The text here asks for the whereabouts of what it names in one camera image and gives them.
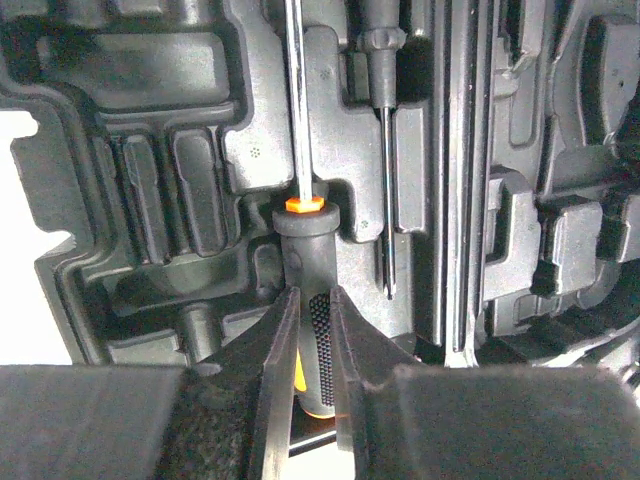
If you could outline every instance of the black rubber grip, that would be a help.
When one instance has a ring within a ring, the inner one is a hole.
[[[274,212],[273,220],[281,235],[287,285],[300,288],[298,347],[307,389],[298,392],[298,398],[308,413],[331,416],[329,290],[337,285],[335,232],[340,213],[327,203],[315,213]]]

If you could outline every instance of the metal shaft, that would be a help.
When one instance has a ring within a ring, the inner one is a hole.
[[[302,6],[300,0],[285,0],[287,32],[287,65],[291,95],[291,124],[293,128],[293,158],[298,196],[310,201],[313,197],[313,169],[311,163],[311,132],[307,104],[307,78],[304,65],[302,36]]]
[[[393,155],[393,128],[391,109],[380,109],[382,127],[382,166],[384,176],[384,230],[382,232],[383,278],[387,297],[392,300],[396,294],[396,241],[394,236],[395,208],[395,159]]]

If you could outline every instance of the screwdriver tip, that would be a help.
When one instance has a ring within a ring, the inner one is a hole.
[[[396,286],[395,286],[395,284],[387,285],[385,287],[385,291],[386,291],[386,294],[387,294],[387,299],[388,300],[393,300],[394,297],[396,296]]]

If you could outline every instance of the tool case compartment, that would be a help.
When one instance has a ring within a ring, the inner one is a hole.
[[[276,0],[3,0],[0,107],[74,363],[192,365],[285,288],[293,193]],[[315,188],[338,282],[425,363],[638,361],[637,2],[403,0],[398,293],[355,1],[305,0]]]

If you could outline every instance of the orange ring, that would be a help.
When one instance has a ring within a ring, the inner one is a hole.
[[[309,201],[303,202],[297,197],[292,197],[285,202],[285,209],[292,213],[312,213],[319,212],[324,207],[324,198],[313,197]]]

